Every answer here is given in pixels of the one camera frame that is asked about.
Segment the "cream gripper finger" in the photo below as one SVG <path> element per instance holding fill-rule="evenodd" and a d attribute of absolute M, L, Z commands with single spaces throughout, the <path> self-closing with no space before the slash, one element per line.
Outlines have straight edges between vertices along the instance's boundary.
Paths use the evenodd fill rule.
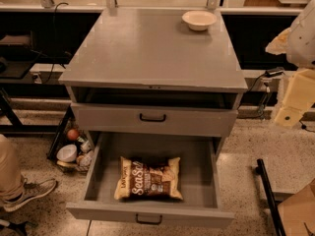
<path fill-rule="evenodd" d="M 286 54 L 289 33 L 290 28 L 284 29 L 266 46 L 265 51 L 274 55 Z"/>

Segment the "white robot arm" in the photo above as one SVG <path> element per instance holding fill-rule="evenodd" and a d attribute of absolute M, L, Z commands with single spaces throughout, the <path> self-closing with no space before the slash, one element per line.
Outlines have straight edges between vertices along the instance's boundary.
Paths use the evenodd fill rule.
<path fill-rule="evenodd" d="M 287 62 L 297 67 L 288 78 L 280 109 L 274 117 L 278 125 L 292 127 L 315 103 L 315 0 L 265 50 L 274 55 L 285 54 Z"/>

